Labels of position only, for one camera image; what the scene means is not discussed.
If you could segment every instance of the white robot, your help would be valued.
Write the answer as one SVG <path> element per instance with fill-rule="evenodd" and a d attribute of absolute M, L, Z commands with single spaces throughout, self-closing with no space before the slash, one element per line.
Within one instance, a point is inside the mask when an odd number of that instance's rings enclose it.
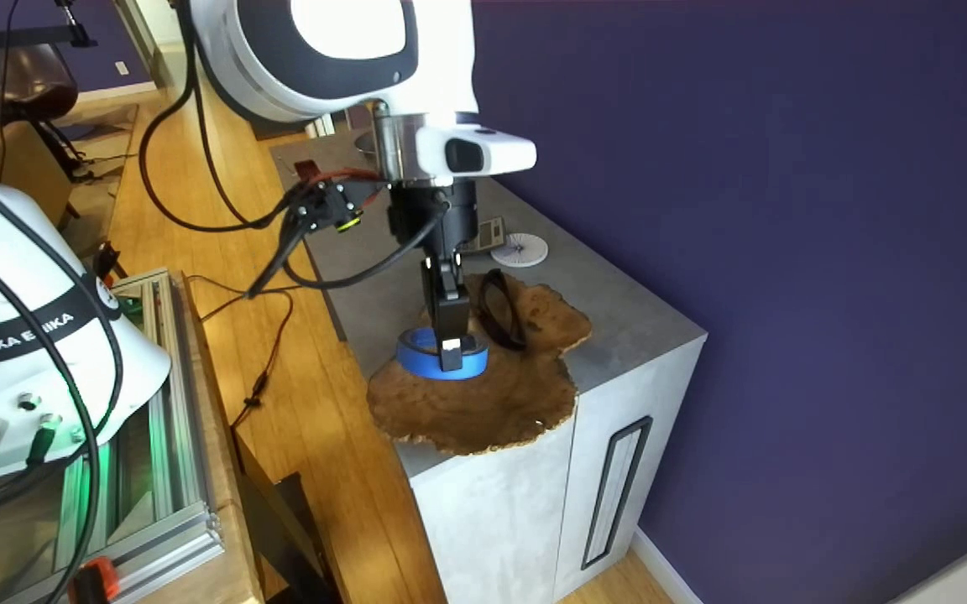
<path fill-rule="evenodd" d="M 428 330 L 405 333 L 399 359 L 423 380 L 481 376 L 488 349 L 469 335 L 469 297 L 459 281 L 459 244 L 477 230 L 472 178 L 533 168 L 537 150 L 522 137 L 472 123 L 469 0 L 179 0 L 174 8 L 214 89 L 251 121 L 303 123 L 373 100 L 390 227 L 409 241 L 432 224 L 421 241 Z M 108 416 L 99 441 L 111 441 L 160 385 L 167 359 L 113 312 L 96 281 L 78 276 L 79 260 L 36 205 L 0 187 L 0 286 L 36 316 L 68 359 L 88 414 Z M 79 423 L 61 368 L 0 293 L 0 475 L 26 465 L 48 420 L 56 423 L 56 437 L 45 460 L 68 455 Z"/>

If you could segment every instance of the white cabinet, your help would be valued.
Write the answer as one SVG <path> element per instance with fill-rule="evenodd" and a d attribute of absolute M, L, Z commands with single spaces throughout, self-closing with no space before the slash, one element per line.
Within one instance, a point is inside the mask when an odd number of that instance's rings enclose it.
<path fill-rule="evenodd" d="M 399 453 L 449 604 L 546 604 L 623 557 L 705 333 L 506 187 L 481 180 L 477 207 L 511 230 L 546 237 L 546 260 L 511 276 L 549 286 L 591 317 L 591 340 L 564 356 L 577 408 L 515 451 Z M 353 276 L 394 244 L 385 207 L 369 211 L 353 241 L 308 237 L 320 276 Z M 366 373 L 394 356 L 399 330 L 421 316 L 414 277 L 415 257 L 328 295 Z"/>

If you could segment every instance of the brown cloth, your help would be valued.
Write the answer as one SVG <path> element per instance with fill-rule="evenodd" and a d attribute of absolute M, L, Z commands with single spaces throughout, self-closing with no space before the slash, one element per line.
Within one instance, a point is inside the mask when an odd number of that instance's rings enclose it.
<path fill-rule="evenodd" d="M 385 361 L 369 380 L 369 407 L 384 433 L 446 453 L 482 453 L 529 442 L 573 414 L 577 392 L 561 356 L 589 340 L 589 316 L 546 286 L 506 277 L 506 293 L 522 326 L 522 349 L 488 343 L 489 364 L 468 381 L 432 381 Z M 469 277 L 469 295 L 481 310 L 481 277 Z"/>

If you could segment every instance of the wooden floor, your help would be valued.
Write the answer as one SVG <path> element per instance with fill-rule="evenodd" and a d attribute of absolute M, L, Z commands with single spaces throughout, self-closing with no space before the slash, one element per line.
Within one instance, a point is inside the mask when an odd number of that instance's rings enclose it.
<path fill-rule="evenodd" d="M 159 107 L 163 100 L 142 107 L 134 150 L 142 126 Z M 283 183 L 264 143 L 214 97 L 208 100 L 208 126 L 218 173 L 238 211 L 248 219 L 270 211 Z M 163 121 L 150 143 L 153 191 L 181 220 L 233 224 L 233 211 L 223 207 L 210 187 L 197 142 L 195 116 L 179 114 Z M 235 234 L 179 227 L 146 202 L 136 160 L 127 160 L 111 241 L 120 248 L 127 273 L 174 268 L 195 277 L 195 304 L 197 312 L 210 312 L 233 297 L 223 286 L 245 288 L 257 276 L 272 255 L 276 227 Z M 312 276 L 306 255 L 294 257 L 294 268 Z M 414 493 L 394 445 L 369 423 L 362 376 L 336 340 L 321 295 L 291 293 L 291 304 L 261 407 L 238 426 L 242 442 L 270 480 L 303 475 L 346 602 L 444 602 Z M 270 295 L 233 304 L 205 321 L 227 423 L 242 416 L 286 310 L 286 297 Z M 568 604 L 606 602 L 658 604 L 664 593 L 638 557 L 629 557 L 568 598 Z"/>

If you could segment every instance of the blue object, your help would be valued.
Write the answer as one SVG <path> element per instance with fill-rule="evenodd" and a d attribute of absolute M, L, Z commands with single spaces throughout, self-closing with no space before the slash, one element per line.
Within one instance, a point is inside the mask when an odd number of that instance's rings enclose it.
<path fill-rule="evenodd" d="M 459 368 L 444 373 L 440 356 L 435 356 L 435 333 L 409 330 L 399 335 L 395 361 L 402 361 L 402 368 L 421 380 L 462 381 L 462 380 L 477 380 L 488 373 L 488 349 L 482 344 L 462 349 Z"/>

